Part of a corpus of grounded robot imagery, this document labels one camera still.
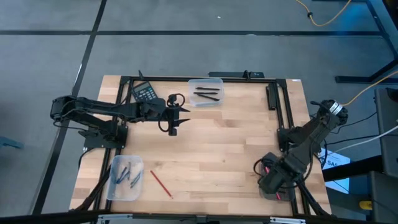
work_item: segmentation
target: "calculator screen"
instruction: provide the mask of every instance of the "calculator screen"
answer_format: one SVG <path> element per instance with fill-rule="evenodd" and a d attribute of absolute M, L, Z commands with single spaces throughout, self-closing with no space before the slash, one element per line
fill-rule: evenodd
<path fill-rule="evenodd" d="M 134 87 L 134 91 L 135 92 L 141 91 L 141 90 L 147 88 L 148 86 L 149 86 L 149 83 L 144 83 L 144 84 L 140 85 L 139 87 Z"/>

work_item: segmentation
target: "gray carpet floor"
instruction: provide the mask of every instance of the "gray carpet floor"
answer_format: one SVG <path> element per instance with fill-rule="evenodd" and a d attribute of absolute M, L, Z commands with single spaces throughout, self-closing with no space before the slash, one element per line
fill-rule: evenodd
<path fill-rule="evenodd" d="M 100 0 L 2 0 L 0 30 L 91 30 Z M 343 2 L 304 1 L 317 21 L 333 17 Z M 394 43 L 396 29 L 372 0 Z M 330 26 L 316 28 L 295 1 L 108 0 L 100 30 L 377 30 L 365 4 L 352 3 Z M 25 144 L 0 150 L 0 216 L 30 212 L 57 129 L 51 100 L 70 94 L 88 36 L 0 35 L 0 136 Z M 393 59 L 380 37 L 215 35 L 97 36 L 80 96 L 95 99 L 103 75 L 206 76 L 211 71 L 253 70 L 269 78 L 299 78 L 309 101 L 348 101 L 365 85 L 337 84 L 336 75 L 368 76 Z M 369 90 L 348 107 L 349 122 L 375 112 Z M 328 141 L 377 134 L 369 119 L 330 135 Z M 338 149 L 340 144 L 331 149 Z M 68 210 L 83 138 L 68 131 L 44 212 Z M 343 151 L 353 161 L 380 154 L 378 142 Z M 333 207 L 333 213 L 356 214 Z"/>

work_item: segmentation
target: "plastic bin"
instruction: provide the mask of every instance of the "plastic bin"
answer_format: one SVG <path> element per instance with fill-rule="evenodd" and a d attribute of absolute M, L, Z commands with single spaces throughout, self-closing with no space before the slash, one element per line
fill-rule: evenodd
<path fill-rule="evenodd" d="M 144 163 L 139 156 L 115 156 L 112 161 L 109 175 L 108 200 L 133 201 L 137 199 L 142 190 Z"/>
<path fill-rule="evenodd" d="M 192 106 L 211 106 L 211 105 L 220 105 L 224 100 L 224 85 L 223 80 L 220 78 L 202 78 L 202 79 L 194 79 L 188 81 L 189 85 L 189 97 L 190 104 Z M 197 90 L 196 87 L 205 87 L 205 88 L 217 88 L 220 90 Z M 217 92 L 216 95 L 205 95 L 213 98 L 219 99 L 219 101 L 213 101 L 211 99 L 207 99 L 196 94 L 194 92 Z"/>

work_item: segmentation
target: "wooden table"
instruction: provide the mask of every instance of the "wooden table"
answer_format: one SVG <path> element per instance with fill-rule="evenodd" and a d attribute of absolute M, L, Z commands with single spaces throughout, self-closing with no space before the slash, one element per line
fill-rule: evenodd
<path fill-rule="evenodd" d="M 98 100 L 114 103 L 119 81 L 120 76 L 104 76 Z M 300 80 L 286 81 L 294 123 L 301 126 L 309 120 L 303 87 Z M 167 99 L 172 93 L 188 96 L 185 82 L 151 84 L 161 98 Z M 252 170 L 254 162 L 267 152 L 279 154 L 277 115 L 266 106 L 265 86 L 263 83 L 224 83 L 224 102 L 212 107 L 192 107 L 187 97 L 184 108 L 191 112 L 180 116 L 191 120 L 177 128 L 175 137 L 161 132 L 156 122 L 128 124 L 128 139 L 122 155 L 142 157 L 144 185 L 136 201 L 114 201 L 111 210 L 291 216 L 289 202 L 267 200 L 259 195 L 257 176 Z M 70 208 L 79 206 L 98 182 L 103 156 L 104 149 L 95 149 L 84 156 Z M 174 199 L 164 192 L 150 170 L 157 174 Z M 322 170 L 316 159 L 306 185 L 323 209 L 330 212 Z M 105 193 L 106 187 L 100 208 L 104 208 Z M 303 213 L 298 190 L 296 196 L 298 210 Z"/>

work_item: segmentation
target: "calculator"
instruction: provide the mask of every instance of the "calculator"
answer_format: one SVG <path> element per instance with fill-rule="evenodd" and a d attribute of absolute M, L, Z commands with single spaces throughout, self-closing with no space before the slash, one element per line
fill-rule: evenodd
<path fill-rule="evenodd" d="M 155 90 L 148 81 L 141 83 L 132 88 L 132 95 L 136 102 L 149 101 L 157 98 Z"/>

